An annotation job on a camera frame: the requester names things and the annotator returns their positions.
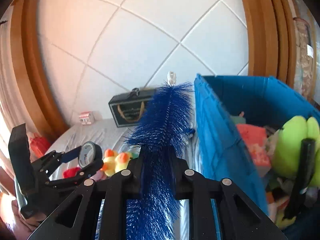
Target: white wall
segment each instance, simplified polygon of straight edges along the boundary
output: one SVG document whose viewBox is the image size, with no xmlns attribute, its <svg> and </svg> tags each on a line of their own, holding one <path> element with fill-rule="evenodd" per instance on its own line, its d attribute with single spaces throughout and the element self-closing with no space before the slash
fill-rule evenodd
<svg viewBox="0 0 320 240">
<path fill-rule="evenodd" d="M 247 74 L 241 0 L 40 0 L 39 41 L 57 104 L 111 118 L 108 102 L 134 87 Z"/>
</svg>

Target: red bag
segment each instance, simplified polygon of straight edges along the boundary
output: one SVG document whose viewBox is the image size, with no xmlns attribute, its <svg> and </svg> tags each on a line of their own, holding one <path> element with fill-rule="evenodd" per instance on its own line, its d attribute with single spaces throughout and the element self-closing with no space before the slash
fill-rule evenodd
<svg viewBox="0 0 320 240">
<path fill-rule="evenodd" d="M 33 135 L 34 138 L 30 138 L 30 148 L 38 158 L 41 158 L 50 148 L 51 144 L 46 138 L 40 137 L 37 133 L 34 133 Z"/>
</svg>

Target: blue brush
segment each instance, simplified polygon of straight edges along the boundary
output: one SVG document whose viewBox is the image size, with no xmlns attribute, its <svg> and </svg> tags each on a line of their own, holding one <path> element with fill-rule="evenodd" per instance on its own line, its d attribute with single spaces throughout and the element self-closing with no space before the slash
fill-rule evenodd
<svg viewBox="0 0 320 240">
<path fill-rule="evenodd" d="M 141 175 L 142 198 L 127 202 L 127 239 L 174 239 L 172 225 L 180 204 L 173 197 L 171 156 L 163 150 L 173 146 L 183 156 L 186 133 L 191 123 L 192 84 L 157 88 L 140 124 L 127 139 L 132 146 L 147 147 Z"/>
</svg>

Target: green plush toy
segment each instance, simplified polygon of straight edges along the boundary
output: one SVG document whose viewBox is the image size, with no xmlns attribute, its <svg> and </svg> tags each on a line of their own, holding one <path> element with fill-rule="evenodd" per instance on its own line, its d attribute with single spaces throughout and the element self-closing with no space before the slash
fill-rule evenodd
<svg viewBox="0 0 320 240">
<path fill-rule="evenodd" d="M 320 186 L 320 129 L 317 120 L 310 117 L 294 116 L 279 131 L 272 168 L 280 175 L 294 179 L 299 166 L 301 141 L 305 138 L 316 140 L 315 174 L 310 186 Z"/>
</svg>

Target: metal bolt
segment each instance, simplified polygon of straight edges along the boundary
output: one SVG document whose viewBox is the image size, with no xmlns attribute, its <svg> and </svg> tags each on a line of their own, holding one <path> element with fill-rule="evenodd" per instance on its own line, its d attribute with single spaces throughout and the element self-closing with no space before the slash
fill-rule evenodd
<svg viewBox="0 0 320 240">
<path fill-rule="evenodd" d="M 86 179 L 85 181 L 84 181 L 84 185 L 85 186 L 91 186 L 93 184 L 93 179 Z"/>
<path fill-rule="evenodd" d="M 122 176 L 128 176 L 128 175 L 130 175 L 130 173 L 131 173 L 131 171 L 129 171 L 129 170 L 123 170 L 123 171 L 121 171 L 121 175 L 122 175 Z"/>
<path fill-rule="evenodd" d="M 186 174 L 187 176 L 192 176 L 195 174 L 195 172 L 193 170 L 185 170 L 184 174 Z"/>
<path fill-rule="evenodd" d="M 223 185 L 230 186 L 232 182 L 230 179 L 226 178 L 222 180 L 222 183 Z"/>
</svg>

